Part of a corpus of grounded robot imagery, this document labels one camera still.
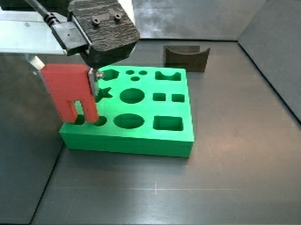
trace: cable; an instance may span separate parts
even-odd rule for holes
[[[44,18],[49,11],[40,5],[36,0],[25,0],[25,2],[33,7],[33,9],[40,13]]]
[[[41,4],[36,0],[25,0],[25,2],[33,7],[33,9],[43,16],[44,22],[48,26],[59,24],[59,20],[56,16],[41,6]]]

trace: star-shaped hole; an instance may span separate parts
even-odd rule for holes
[[[100,100],[103,99],[103,98],[111,98],[112,97],[112,95],[109,94],[109,90],[111,90],[111,88],[104,88],[104,89],[99,89],[99,94],[97,94],[97,96],[96,96],[96,98],[95,98],[95,102],[97,103],[97,102],[100,102]]]

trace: gray metal table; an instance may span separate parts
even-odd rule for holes
[[[211,47],[188,74],[190,159],[65,149],[33,224],[301,223],[294,117],[238,43],[144,40],[121,64],[162,66],[172,44]]]

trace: hexagonal hole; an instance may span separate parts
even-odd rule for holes
[[[120,72],[115,69],[107,69],[101,73],[103,73],[103,79],[101,80],[103,81],[111,81],[111,80],[117,78]]]

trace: square hole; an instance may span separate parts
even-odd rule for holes
[[[182,131],[183,119],[180,117],[155,116],[152,127],[155,130]]]
[[[166,101],[166,94],[164,93],[154,93],[152,94],[152,100],[154,101]]]
[[[180,95],[180,94],[172,94],[172,95],[171,95],[171,101],[172,101],[172,102],[184,102],[184,95]]]

